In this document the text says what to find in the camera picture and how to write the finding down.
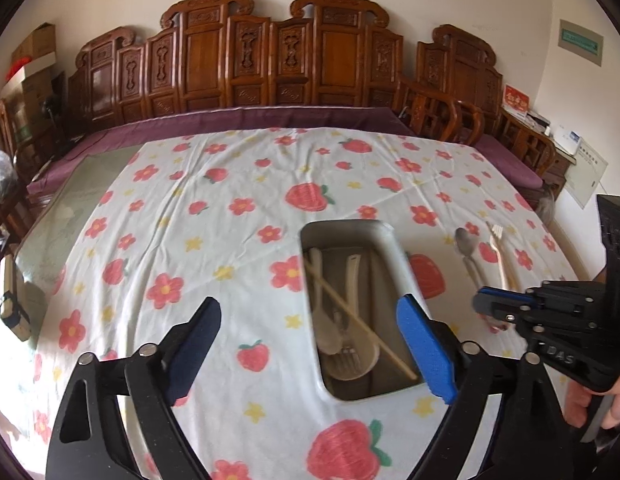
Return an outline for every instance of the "screw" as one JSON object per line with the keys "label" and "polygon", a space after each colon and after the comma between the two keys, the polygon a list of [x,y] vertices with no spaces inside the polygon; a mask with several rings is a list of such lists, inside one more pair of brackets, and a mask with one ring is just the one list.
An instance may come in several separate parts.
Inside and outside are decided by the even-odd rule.
{"label": "screw", "polygon": [[141,357],[150,357],[154,355],[157,351],[157,345],[154,343],[146,343],[139,349],[139,355]]}
{"label": "screw", "polygon": [[81,354],[78,359],[78,363],[81,365],[89,365],[94,358],[94,354],[91,352],[86,352],[85,354]]}
{"label": "screw", "polygon": [[528,352],[526,354],[526,361],[528,361],[531,365],[538,365],[541,362],[541,358],[534,352]]}
{"label": "screw", "polygon": [[479,345],[474,341],[466,341],[461,345],[461,348],[466,354],[469,355],[477,355],[481,351]]}

